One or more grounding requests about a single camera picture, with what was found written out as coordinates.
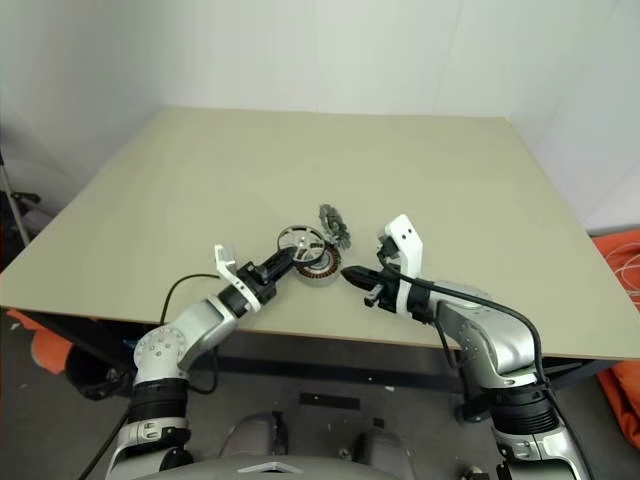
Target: black table frame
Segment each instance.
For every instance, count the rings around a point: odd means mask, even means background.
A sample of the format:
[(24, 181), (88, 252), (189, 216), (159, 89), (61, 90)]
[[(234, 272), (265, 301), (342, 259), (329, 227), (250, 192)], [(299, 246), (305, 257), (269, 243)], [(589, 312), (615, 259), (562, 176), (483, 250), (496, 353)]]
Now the black table frame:
[[(127, 373), (135, 371), (131, 348), (123, 343), (122, 337), (115, 334), (107, 323), (69, 315), (39, 312), (25, 313), (35, 322), (66, 338), (78, 348), (96, 356), (119, 371)], [(153, 325), (138, 325), (141, 328), (153, 327)], [(601, 370), (610, 368), (615, 363), (616, 361), (613, 360), (580, 360), (556, 357), (545, 357), (544, 359), (545, 371), (551, 380), (551, 384), (556, 389), (575, 385), (586, 378), (594, 376)], [(460, 372), (459, 377), (452, 377), (448, 375), (370, 370), (224, 356), (218, 358), (218, 366), (220, 371), (235, 373), (426, 388), (440, 392), (462, 394), (465, 401), (456, 412), (461, 420), (478, 422), (488, 416), (486, 398), (481, 389), (470, 381), (468, 375), (464, 374), (464, 369)]]

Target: white wall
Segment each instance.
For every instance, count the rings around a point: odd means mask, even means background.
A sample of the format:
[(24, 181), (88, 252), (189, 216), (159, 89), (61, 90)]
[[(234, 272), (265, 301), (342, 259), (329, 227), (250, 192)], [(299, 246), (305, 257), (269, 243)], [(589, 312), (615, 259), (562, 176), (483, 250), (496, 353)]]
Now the white wall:
[(62, 208), (158, 105), (143, 11), (102, 0), (0, 3), (0, 129), (14, 189)]
[(640, 225), (640, 2), (618, 3), (533, 151), (588, 229)]
[[(29, 61), (16, 53), (17, 46), (11, 50), (22, 63), (18, 62), (18, 79), (9, 88), (11, 98), (18, 98), (13, 110), (24, 119), (21, 130), (29, 131), (30, 126), (39, 140), (31, 143), (44, 146), (55, 157), (59, 176), (72, 181), (67, 187), (70, 195), (117, 149), (127, 132), (161, 103), (508, 116), (585, 225), (595, 222), (586, 211), (600, 215), (605, 223), (609, 218), (617, 222), (620, 215), (614, 219), (608, 211), (618, 212), (616, 205), (626, 202), (628, 194), (616, 190), (610, 181), (601, 181), (602, 168), (584, 168), (582, 174), (601, 190), (613, 192), (608, 200), (600, 193), (582, 195), (567, 180), (583, 152), (566, 125), (575, 123), (576, 117), (599, 116), (597, 105), (576, 110), (590, 105), (586, 98), (593, 87), (588, 78), (615, 78), (617, 70), (625, 68), (624, 62), (603, 63), (607, 56), (598, 52), (615, 46), (624, 51), (618, 56), (635, 53), (632, 33), (616, 36), (616, 22), (632, 2), (10, 0), (12, 8), (20, 11), (38, 4), (47, 12), (36, 15), (38, 21), (48, 17), (53, 3), (54, 10), (63, 12), (49, 19), (51, 34), (41, 44), (57, 45), (69, 68), (59, 73), (58, 62), (45, 62), (39, 67), (41, 74), (58, 76), (40, 85), (66, 92), (66, 96), (54, 93), (54, 105), (74, 103), (76, 107), (54, 121), (53, 107), (31, 98), (32, 89), (25, 88), (29, 71), (24, 63), (32, 68), (31, 63), (48, 57), (37, 49), (29, 52)], [(33, 45), (31, 34), (24, 32), (24, 27), (27, 31), (39, 27), (34, 27), (33, 17), (31, 12), (17, 22), (3, 20), (19, 26), (11, 33), (0, 31), (1, 43), (11, 38), (15, 45), (17, 35), (21, 43)], [(66, 40), (69, 32), (90, 41), (74, 52)], [(607, 41), (608, 36), (618, 39)], [(104, 52), (99, 60), (94, 50)], [(116, 82), (111, 80), (114, 69)], [(618, 104), (634, 94), (638, 98), (631, 82), (611, 82), (616, 87), (612, 95), (621, 99)], [(582, 97), (576, 93), (581, 88), (585, 90)], [(108, 121), (99, 117), (104, 111)], [(610, 151), (608, 144), (616, 143), (615, 134), (600, 133), (598, 145)], [(59, 145), (64, 140), (74, 148)], [(633, 153), (626, 144), (619, 148), (627, 156)], [(608, 160), (594, 153), (589, 162), (600, 165)], [(627, 190), (634, 192), (633, 186)]]

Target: orange fabric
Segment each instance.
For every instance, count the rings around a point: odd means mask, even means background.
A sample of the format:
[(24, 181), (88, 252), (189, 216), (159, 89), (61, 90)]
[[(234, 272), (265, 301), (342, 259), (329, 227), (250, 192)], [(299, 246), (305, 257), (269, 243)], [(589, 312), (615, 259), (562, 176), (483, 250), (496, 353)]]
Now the orange fabric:
[(51, 373), (64, 372), (67, 356), (73, 344), (51, 330), (38, 330), (31, 341), (31, 353), (42, 368)]
[[(640, 265), (640, 229), (605, 235), (593, 239), (600, 253), (614, 272), (631, 261)], [(620, 284), (627, 290), (635, 290), (640, 285), (640, 268), (617, 272)], [(632, 297), (640, 302), (640, 297)], [(640, 448), (640, 361), (620, 362), (613, 368), (600, 372), (598, 380), (604, 390), (618, 424), (629, 442)]]
[(34, 322), (18, 310), (11, 309), (7, 312), (7, 315), (22, 322), (22, 325), (27, 330), (35, 331), (33, 340), (31, 340), (31, 353), (36, 362), (56, 375), (64, 372), (67, 356), (73, 344), (69, 340), (47, 330), (39, 323)]

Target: beige tabletop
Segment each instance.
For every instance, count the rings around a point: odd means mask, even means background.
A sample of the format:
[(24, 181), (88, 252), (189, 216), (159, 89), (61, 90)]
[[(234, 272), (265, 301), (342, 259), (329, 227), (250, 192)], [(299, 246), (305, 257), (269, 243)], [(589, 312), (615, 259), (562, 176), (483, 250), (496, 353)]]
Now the beige tabletop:
[[(0, 304), (158, 321), (174, 280), (214, 272), (213, 246), (262, 262), (287, 225), (331, 203), (344, 264), (377, 266), (376, 233), (406, 213), (423, 277), (473, 285), (529, 316), (545, 354), (640, 358), (640, 315), (522, 141), (501, 119), (164, 110), (0, 279)], [(225, 285), (181, 285), (168, 320)], [(363, 305), (343, 279), (293, 275), (241, 328), (438, 346), (435, 330)]]

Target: metal gear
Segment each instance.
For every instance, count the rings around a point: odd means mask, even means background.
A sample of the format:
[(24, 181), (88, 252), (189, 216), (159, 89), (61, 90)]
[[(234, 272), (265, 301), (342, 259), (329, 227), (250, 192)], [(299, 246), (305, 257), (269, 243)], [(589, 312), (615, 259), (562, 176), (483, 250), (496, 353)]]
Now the metal gear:
[(342, 221), (342, 217), (335, 207), (329, 204), (320, 205), (320, 222), (325, 236), (329, 242), (343, 250), (351, 246), (351, 234), (347, 225)]

